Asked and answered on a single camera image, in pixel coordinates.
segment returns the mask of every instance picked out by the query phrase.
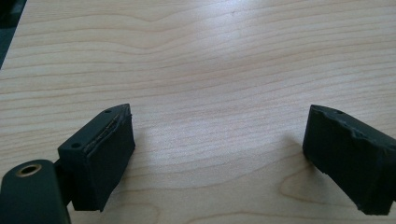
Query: wood grain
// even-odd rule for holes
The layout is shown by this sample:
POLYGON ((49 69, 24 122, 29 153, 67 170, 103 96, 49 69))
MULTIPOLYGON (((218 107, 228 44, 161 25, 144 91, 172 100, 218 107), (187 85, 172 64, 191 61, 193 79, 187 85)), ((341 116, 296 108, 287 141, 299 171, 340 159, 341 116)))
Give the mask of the wood grain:
POLYGON ((28 1, 0 71, 0 175, 129 103, 136 150, 78 223, 393 223, 304 159, 309 106, 396 137, 396 2, 28 1))

